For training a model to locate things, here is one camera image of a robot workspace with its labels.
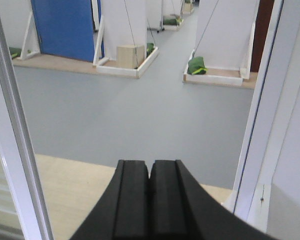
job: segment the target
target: wooden platform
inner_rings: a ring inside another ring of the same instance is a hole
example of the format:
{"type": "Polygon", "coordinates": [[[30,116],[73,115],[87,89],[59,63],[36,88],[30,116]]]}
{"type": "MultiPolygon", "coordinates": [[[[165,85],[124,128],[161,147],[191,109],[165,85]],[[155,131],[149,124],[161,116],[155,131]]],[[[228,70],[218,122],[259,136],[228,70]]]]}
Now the wooden platform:
{"type": "Polygon", "coordinates": [[[184,21],[185,20],[182,19],[179,25],[163,25],[163,28],[164,28],[164,30],[179,31],[179,29],[182,27],[184,21]]]}
{"type": "Polygon", "coordinates": [[[126,78],[139,79],[145,71],[149,68],[151,63],[159,55],[159,49],[154,47],[153,52],[144,60],[144,62],[137,69],[118,67],[117,62],[104,57],[96,64],[96,72],[98,74],[112,75],[126,78]]]}
{"type": "Polygon", "coordinates": [[[97,74],[96,68],[93,67],[92,62],[48,54],[38,54],[27,60],[14,59],[12,63],[14,66],[18,67],[50,69],[82,74],[97,74]]]}
{"type": "Polygon", "coordinates": [[[183,82],[189,84],[218,85],[225,87],[237,87],[255,89],[258,73],[251,72],[249,79],[242,79],[240,72],[235,70],[208,68],[204,75],[187,74],[188,66],[183,74],[183,82]]]}

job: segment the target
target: hallway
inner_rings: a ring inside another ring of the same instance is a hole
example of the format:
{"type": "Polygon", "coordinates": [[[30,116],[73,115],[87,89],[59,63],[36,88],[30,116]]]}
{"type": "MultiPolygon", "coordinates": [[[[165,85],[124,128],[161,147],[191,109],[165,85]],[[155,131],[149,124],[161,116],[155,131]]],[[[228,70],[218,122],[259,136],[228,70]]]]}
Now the hallway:
{"type": "Polygon", "coordinates": [[[181,159],[200,183],[232,188],[253,90],[182,82],[197,11],[184,18],[153,32],[160,53],[141,79],[15,67],[34,151],[110,167],[181,159]]]}

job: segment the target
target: cable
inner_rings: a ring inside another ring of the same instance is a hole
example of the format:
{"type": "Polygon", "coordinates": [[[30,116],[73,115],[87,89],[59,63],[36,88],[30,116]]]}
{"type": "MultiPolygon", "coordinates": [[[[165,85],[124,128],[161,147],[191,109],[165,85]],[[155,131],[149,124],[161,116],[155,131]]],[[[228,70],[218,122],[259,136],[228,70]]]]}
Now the cable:
{"type": "Polygon", "coordinates": [[[137,55],[137,46],[136,46],[136,43],[135,43],[134,33],[132,32],[132,27],[131,27],[131,22],[130,22],[130,17],[129,17],[129,13],[128,13],[128,8],[127,8],[126,0],[124,0],[124,6],[125,6],[125,10],[126,10],[126,15],[128,17],[128,22],[129,22],[129,26],[130,26],[131,36],[132,36],[132,40],[133,40],[136,65],[139,66],[139,64],[138,64],[138,55],[137,55]]]}
{"type": "Polygon", "coordinates": [[[206,24],[206,26],[205,26],[205,28],[204,28],[204,30],[203,30],[203,33],[202,33],[202,35],[201,35],[201,38],[200,38],[200,40],[199,40],[199,42],[198,42],[198,44],[197,44],[197,46],[196,46],[196,48],[195,48],[195,50],[194,50],[194,52],[193,52],[193,55],[192,55],[193,57],[195,56],[195,54],[196,54],[196,52],[197,52],[197,50],[198,50],[198,47],[199,47],[199,45],[200,45],[200,43],[201,43],[201,40],[202,40],[202,38],[203,38],[204,35],[205,35],[205,32],[206,32],[206,30],[207,30],[207,28],[208,28],[208,25],[209,25],[209,23],[210,23],[210,20],[211,20],[213,14],[214,14],[214,12],[215,12],[215,10],[216,10],[216,8],[217,8],[218,3],[219,3],[219,0],[216,1],[216,4],[215,4],[215,6],[214,6],[214,9],[213,9],[213,11],[212,11],[212,13],[211,13],[211,15],[210,15],[210,18],[209,18],[209,20],[208,20],[208,22],[207,22],[207,24],[206,24]]]}
{"type": "Polygon", "coordinates": [[[150,33],[151,33],[151,36],[152,36],[152,39],[153,39],[153,43],[154,43],[155,46],[157,46],[155,37],[154,37],[154,35],[152,33],[152,30],[151,30],[151,27],[150,27],[149,19],[146,18],[146,21],[148,22],[148,26],[149,26],[149,30],[150,30],[150,33]]]}

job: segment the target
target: door frame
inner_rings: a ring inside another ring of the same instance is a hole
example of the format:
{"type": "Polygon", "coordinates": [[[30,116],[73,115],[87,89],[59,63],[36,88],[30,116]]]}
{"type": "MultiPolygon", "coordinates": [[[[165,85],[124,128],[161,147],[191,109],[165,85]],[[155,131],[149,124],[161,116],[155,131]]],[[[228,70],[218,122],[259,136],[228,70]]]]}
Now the door frame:
{"type": "Polygon", "coordinates": [[[53,240],[35,154],[0,20],[0,159],[25,240],[53,240]]]}
{"type": "MultiPolygon", "coordinates": [[[[233,187],[237,191],[233,212],[244,221],[248,220],[253,197],[258,190],[267,143],[300,25],[300,2],[275,0],[273,10],[278,8],[279,18],[269,55],[263,52],[233,187]]],[[[269,29],[274,27],[273,18],[274,15],[269,29]]],[[[270,44],[270,36],[267,36],[265,44],[270,44]]]]}

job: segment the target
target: wooden floor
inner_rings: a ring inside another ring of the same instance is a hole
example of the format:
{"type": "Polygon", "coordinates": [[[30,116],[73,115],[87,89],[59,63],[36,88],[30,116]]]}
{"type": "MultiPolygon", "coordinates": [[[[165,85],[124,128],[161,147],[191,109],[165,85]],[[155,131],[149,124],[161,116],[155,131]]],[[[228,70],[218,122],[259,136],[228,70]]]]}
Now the wooden floor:
{"type": "MultiPolygon", "coordinates": [[[[98,202],[115,168],[39,154],[36,162],[54,239],[68,240],[98,202]]],[[[221,187],[202,187],[220,203],[231,193],[221,187]]],[[[0,223],[20,228],[17,215],[1,214],[0,223]]]]}

